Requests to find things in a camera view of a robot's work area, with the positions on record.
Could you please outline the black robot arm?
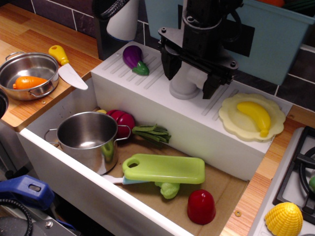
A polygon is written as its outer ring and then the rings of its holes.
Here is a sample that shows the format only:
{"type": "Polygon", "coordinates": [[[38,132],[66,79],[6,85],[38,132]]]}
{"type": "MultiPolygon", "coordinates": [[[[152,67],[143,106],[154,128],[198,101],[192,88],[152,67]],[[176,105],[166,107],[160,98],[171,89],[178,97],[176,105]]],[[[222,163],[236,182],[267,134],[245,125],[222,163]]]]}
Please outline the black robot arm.
{"type": "Polygon", "coordinates": [[[237,8],[241,0],[188,0],[182,27],[160,28],[160,52],[170,93],[179,99],[203,92],[210,99],[222,85],[230,84],[237,61],[223,47],[242,32],[237,8]]]}

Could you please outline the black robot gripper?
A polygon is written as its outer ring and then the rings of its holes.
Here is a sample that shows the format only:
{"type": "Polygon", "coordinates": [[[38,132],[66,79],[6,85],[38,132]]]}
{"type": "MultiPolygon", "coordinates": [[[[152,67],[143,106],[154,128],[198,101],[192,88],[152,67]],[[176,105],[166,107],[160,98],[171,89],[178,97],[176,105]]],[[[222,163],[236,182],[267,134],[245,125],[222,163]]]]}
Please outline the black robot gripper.
{"type": "Polygon", "coordinates": [[[230,84],[238,63],[222,45],[224,17],[214,21],[198,20],[190,15],[182,18],[182,29],[162,27],[160,35],[161,61],[165,76],[172,80],[182,62],[207,73],[203,99],[210,99],[224,84],[230,84]]]}

